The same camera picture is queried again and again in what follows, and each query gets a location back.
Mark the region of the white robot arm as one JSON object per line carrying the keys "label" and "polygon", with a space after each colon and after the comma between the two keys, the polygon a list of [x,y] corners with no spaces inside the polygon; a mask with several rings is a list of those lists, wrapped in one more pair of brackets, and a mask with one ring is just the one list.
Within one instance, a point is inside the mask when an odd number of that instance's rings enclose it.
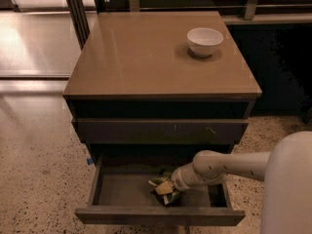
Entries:
{"label": "white robot arm", "polygon": [[149,181],[165,204],[225,175],[264,183],[260,234],[312,234],[312,133],[284,137],[268,152],[198,152],[191,163]]}

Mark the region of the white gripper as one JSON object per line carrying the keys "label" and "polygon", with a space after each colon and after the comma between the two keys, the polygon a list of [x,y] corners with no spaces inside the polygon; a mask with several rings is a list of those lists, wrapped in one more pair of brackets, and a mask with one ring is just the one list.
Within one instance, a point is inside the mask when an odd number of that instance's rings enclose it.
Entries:
{"label": "white gripper", "polygon": [[191,163],[181,166],[174,170],[172,181],[166,180],[155,187],[158,195],[166,195],[178,191],[186,191],[204,182],[203,178],[198,175]]}

